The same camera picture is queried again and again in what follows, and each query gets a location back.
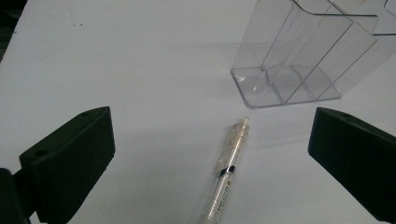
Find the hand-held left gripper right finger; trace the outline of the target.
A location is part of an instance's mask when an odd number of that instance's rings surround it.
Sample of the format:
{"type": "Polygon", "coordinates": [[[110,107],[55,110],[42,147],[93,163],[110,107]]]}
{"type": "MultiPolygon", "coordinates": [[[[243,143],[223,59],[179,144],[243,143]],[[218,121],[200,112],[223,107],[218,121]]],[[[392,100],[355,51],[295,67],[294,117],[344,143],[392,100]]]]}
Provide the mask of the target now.
{"type": "Polygon", "coordinates": [[[308,154],[373,217],[396,224],[396,136],[347,113],[319,107],[308,154]]]}

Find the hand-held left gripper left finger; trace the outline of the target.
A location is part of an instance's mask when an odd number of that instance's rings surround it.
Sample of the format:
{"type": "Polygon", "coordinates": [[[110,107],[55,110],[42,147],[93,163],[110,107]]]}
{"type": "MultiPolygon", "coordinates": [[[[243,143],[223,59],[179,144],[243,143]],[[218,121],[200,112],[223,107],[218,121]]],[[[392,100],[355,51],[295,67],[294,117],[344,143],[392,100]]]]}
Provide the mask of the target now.
{"type": "Polygon", "coordinates": [[[38,218],[66,224],[81,207],[115,154],[108,106],[82,112],[20,155],[33,180],[38,218]]]}

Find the clear plastic organizer box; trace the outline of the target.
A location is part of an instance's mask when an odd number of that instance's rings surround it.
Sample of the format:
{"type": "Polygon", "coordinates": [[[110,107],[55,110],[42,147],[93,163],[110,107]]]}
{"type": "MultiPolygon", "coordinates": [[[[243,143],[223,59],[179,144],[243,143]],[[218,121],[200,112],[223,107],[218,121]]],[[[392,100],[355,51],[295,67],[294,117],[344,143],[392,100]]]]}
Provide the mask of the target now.
{"type": "Polygon", "coordinates": [[[396,0],[257,0],[231,74],[250,108],[339,99],[396,54],[396,0]]]}

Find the clear plastic pen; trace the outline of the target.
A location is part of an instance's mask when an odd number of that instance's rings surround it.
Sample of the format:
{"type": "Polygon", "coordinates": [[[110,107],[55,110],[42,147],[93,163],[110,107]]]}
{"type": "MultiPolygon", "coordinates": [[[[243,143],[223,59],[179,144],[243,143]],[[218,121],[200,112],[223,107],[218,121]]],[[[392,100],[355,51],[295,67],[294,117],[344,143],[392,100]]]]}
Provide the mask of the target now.
{"type": "Polygon", "coordinates": [[[220,215],[231,190],[239,155],[248,137],[249,118],[244,117],[228,131],[215,168],[216,184],[205,205],[198,224],[218,224],[220,215]]]}

